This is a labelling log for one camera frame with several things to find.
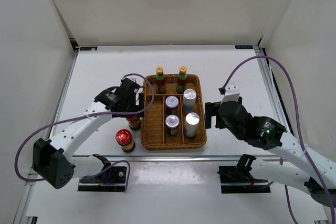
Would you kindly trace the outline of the green sauce bottle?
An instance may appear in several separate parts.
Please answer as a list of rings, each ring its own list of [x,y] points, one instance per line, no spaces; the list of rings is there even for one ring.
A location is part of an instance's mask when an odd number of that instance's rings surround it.
[[[185,66],[181,66],[178,75],[179,76],[177,78],[176,91],[178,93],[183,93],[187,82],[187,68]]]
[[[158,94],[164,94],[166,92],[166,81],[163,67],[156,68],[156,86]]]

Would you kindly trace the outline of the white lid jar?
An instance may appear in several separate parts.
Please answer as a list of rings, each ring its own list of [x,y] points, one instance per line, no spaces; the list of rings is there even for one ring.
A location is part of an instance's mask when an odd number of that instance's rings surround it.
[[[180,119],[176,115],[168,115],[165,119],[166,132],[169,135],[176,135],[179,132]]]
[[[177,115],[179,107],[179,99],[176,96],[168,96],[165,99],[165,113],[166,115]]]

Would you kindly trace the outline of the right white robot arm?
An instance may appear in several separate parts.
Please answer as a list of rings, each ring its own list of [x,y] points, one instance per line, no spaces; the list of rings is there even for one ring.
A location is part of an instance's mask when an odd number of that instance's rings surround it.
[[[238,140],[284,158],[291,167],[267,164],[252,155],[240,157],[235,168],[227,174],[235,182],[266,179],[296,188],[316,202],[335,207],[335,162],[300,142],[286,128],[267,116],[252,116],[242,105],[242,99],[205,104],[205,127],[228,129]]]

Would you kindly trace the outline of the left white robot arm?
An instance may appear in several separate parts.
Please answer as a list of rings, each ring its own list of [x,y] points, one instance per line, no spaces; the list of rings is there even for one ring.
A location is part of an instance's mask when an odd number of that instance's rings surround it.
[[[49,140],[38,139],[33,146],[33,169],[53,188],[64,187],[73,178],[95,178],[105,182],[111,163],[99,154],[74,158],[76,150],[99,127],[112,118],[142,115],[144,104],[137,102],[136,81],[123,78],[118,87],[100,92],[84,114]]]

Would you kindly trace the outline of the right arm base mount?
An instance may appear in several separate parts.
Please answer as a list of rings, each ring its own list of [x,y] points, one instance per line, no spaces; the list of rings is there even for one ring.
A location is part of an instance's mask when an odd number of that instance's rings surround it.
[[[217,173],[222,194],[271,193],[268,180],[254,179],[250,175],[240,174],[235,166],[220,166]]]

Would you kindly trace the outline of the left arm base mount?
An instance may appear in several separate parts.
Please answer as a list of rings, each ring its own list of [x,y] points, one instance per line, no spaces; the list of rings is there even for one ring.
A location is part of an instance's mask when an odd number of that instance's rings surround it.
[[[124,192],[128,168],[126,166],[112,167],[108,172],[94,178],[79,180],[77,191],[81,192]]]

